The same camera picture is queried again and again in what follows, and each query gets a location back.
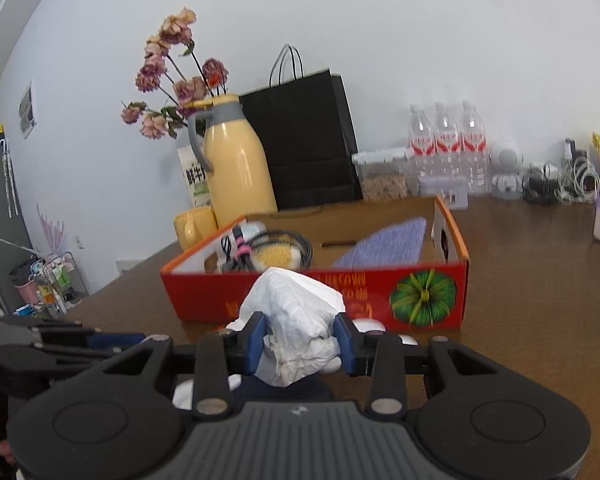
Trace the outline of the white toy robot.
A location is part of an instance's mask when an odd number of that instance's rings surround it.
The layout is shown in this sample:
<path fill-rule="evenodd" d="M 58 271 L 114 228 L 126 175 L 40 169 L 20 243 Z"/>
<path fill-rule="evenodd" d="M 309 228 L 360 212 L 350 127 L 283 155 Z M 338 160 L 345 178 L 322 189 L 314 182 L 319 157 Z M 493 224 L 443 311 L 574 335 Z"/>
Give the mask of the white toy robot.
<path fill-rule="evenodd" d="M 524 155 L 517 143 L 508 136 L 496 140 L 491 144 L 489 159 L 493 172 L 491 195 L 501 200 L 520 200 Z"/>

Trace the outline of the white round lid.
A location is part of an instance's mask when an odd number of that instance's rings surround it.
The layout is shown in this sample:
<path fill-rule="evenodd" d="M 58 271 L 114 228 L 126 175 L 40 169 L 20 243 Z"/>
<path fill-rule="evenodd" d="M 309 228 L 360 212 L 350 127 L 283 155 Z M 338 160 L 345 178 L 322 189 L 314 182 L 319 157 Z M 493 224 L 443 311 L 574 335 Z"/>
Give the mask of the white round lid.
<path fill-rule="evenodd" d="M 356 318 L 352 323 L 360 333 L 377 334 L 387 330 L 384 324 L 373 318 Z"/>

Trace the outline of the yellow thermos jug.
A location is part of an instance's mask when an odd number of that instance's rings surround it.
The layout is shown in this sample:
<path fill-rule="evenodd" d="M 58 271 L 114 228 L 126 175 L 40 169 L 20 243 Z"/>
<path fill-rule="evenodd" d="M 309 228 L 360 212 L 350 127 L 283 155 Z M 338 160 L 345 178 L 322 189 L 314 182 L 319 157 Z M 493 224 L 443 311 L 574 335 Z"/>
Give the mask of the yellow thermos jug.
<path fill-rule="evenodd" d="M 265 151 L 245 118 L 239 96 L 222 94 L 189 104 L 189 143 L 206 174 L 216 223 L 277 210 Z"/>

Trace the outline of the middle water bottle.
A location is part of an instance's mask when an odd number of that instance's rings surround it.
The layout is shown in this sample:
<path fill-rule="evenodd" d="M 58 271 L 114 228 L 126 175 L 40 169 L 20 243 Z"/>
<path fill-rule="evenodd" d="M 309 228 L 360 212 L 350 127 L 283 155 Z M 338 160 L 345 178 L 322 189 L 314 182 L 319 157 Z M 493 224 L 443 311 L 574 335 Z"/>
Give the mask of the middle water bottle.
<path fill-rule="evenodd" d="M 459 177 L 460 153 L 462 142 L 456 122 L 451 117 L 449 107 L 441 102 L 436 103 L 436 142 L 437 155 L 441 173 L 449 177 Z"/>

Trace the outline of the water bottle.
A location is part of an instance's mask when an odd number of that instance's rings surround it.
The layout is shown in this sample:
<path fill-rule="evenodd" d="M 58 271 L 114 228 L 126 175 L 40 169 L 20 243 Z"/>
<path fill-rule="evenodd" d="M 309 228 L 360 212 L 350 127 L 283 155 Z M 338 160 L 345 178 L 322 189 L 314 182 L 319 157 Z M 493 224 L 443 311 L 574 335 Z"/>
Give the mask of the water bottle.
<path fill-rule="evenodd" d="M 488 192 L 486 129 L 477 109 L 468 101 L 463 102 L 460 136 L 463 143 L 469 191 L 472 195 L 484 195 Z"/>
<path fill-rule="evenodd" d="M 436 144 L 434 143 L 434 128 L 432 128 L 426 113 L 415 105 L 410 106 L 411 118 L 408 132 L 414 154 L 414 165 L 419 177 L 431 177 L 436 168 Z"/>
<path fill-rule="evenodd" d="M 451 117 L 449 107 L 441 102 L 436 103 L 436 142 L 437 155 L 441 173 L 449 177 L 459 177 L 460 153 L 462 142 L 456 122 Z"/>

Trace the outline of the yellow ceramic mug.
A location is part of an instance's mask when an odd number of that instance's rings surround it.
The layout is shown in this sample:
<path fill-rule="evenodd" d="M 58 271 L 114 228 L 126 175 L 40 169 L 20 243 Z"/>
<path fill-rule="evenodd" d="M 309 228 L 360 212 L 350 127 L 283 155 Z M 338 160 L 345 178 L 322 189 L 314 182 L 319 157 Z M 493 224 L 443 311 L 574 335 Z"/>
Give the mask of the yellow ceramic mug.
<path fill-rule="evenodd" d="M 173 219 L 178 244 L 186 252 L 218 230 L 211 206 L 196 207 L 178 214 Z"/>

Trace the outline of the white plastic rectangular case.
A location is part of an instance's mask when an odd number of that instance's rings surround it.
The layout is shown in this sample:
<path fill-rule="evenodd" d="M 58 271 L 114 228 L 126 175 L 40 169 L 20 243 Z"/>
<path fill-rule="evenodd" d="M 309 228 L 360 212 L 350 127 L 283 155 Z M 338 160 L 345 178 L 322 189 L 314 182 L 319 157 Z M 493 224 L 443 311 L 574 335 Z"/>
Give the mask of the white plastic rectangular case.
<path fill-rule="evenodd" d="M 221 272 L 253 271 L 251 243 L 264 231 L 265 225 L 257 221 L 233 226 L 228 234 L 220 238 L 222 256 L 219 258 L 218 270 Z"/>

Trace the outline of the small white tin box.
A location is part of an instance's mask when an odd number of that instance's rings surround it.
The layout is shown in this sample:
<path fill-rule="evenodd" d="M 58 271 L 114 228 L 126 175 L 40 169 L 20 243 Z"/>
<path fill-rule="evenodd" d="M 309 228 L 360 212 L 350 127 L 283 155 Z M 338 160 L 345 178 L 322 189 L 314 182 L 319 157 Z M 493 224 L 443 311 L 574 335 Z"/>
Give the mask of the small white tin box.
<path fill-rule="evenodd" d="M 449 210 L 465 210 L 469 205 L 469 186 L 465 177 L 433 176 L 418 178 L 421 196 L 439 196 Z"/>

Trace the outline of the purple fabric pouch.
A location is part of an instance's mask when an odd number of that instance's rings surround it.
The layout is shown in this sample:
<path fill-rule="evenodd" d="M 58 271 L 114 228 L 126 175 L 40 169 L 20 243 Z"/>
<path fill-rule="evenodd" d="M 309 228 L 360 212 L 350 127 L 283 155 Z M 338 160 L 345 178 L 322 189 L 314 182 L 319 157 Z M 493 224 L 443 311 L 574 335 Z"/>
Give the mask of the purple fabric pouch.
<path fill-rule="evenodd" d="M 407 266 L 419 260 L 427 221 L 414 217 L 363 238 L 333 264 L 337 269 Z"/>

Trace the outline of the dried pink rose bouquet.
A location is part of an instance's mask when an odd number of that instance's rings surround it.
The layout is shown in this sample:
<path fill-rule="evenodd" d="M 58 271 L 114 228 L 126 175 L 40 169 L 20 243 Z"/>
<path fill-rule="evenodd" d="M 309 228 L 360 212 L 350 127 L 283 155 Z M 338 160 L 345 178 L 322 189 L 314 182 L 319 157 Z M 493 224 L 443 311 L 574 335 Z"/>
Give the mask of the dried pink rose bouquet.
<path fill-rule="evenodd" d="M 150 36 L 144 47 L 144 60 L 134 79 L 135 88 L 143 94 L 160 93 L 164 103 L 151 106 L 145 101 L 122 105 L 120 117 L 127 125 L 138 125 L 145 138 L 175 139 L 187 127 L 203 134 L 202 119 L 193 118 L 194 104 L 227 92 L 228 70 L 217 58 L 198 60 L 193 34 L 196 13 L 183 8 L 168 15 L 158 32 Z"/>

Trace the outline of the clear seed storage container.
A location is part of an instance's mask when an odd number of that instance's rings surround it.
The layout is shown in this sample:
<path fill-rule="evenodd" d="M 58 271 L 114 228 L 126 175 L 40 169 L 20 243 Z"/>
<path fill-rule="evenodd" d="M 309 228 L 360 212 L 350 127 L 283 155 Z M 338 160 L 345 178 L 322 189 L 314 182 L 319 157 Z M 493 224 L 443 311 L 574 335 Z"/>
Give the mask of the clear seed storage container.
<path fill-rule="evenodd" d="M 385 148 L 352 154 L 352 164 L 358 174 L 364 200 L 377 202 L 410 196 L 408 163 L 411 156 L 409 148 Z"/>

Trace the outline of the right water bottle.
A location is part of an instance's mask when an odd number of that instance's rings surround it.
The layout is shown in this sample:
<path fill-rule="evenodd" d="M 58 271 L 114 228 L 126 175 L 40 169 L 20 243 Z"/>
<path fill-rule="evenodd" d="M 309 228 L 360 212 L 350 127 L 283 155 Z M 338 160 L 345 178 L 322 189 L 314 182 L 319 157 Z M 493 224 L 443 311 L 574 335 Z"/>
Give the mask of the right water bottle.
<path fill-rule="evenodd" d="M 486 129 L 477 109 L 468 101 L 463 102 L 460 136 L 463 143 L 469 191 L 472 195 L 484 195 L 488 192 Z"/>

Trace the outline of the left water bottle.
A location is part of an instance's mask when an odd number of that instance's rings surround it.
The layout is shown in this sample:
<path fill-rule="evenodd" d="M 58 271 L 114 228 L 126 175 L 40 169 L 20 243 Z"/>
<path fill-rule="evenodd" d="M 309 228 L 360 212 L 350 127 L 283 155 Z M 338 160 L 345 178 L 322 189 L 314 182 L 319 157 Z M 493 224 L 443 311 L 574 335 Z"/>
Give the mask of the left water bottle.
<path fill-rule="evenodd" d="M 431 177 L 436 168 L 436 144 L 434 143 L 434 128 L 432 128 L 426 113 L 415 105 L 410 106 L 411 118 L 408 132 L 414 154 L 414 165 L 419 177 Z"/>

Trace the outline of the white plastic bag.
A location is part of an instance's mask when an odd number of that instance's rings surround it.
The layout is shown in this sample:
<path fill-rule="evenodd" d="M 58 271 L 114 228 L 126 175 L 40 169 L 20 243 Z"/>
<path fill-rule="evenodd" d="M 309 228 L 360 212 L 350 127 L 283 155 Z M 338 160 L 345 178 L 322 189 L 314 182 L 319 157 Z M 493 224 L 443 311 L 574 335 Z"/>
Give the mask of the white plastic bag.
<path fill-rule="evenodd" d="M 332 324 L 344 311 L 342 295 L 308 276 L 269 268 L 251 287 L 238 318 L 226 327 L 242 330 L 250 316 L 262 312 L 268 328 L 256 376 L 278 388 L 311 375 L 340 370 L 340 347 Z"/>

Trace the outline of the plush corgi toy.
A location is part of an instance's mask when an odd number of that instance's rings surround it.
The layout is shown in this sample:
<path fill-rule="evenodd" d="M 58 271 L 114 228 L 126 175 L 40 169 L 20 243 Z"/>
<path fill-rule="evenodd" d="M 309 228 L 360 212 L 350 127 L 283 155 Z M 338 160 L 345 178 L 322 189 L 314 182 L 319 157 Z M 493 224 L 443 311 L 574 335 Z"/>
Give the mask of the plush corgi toy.
<path fill-rule="evenodd" d="M 294 244 L 275 242 L 253 248 L 251 259 L 260 271 L 268 268 L 298 270 L 301 268 L 302 252 Z"/>

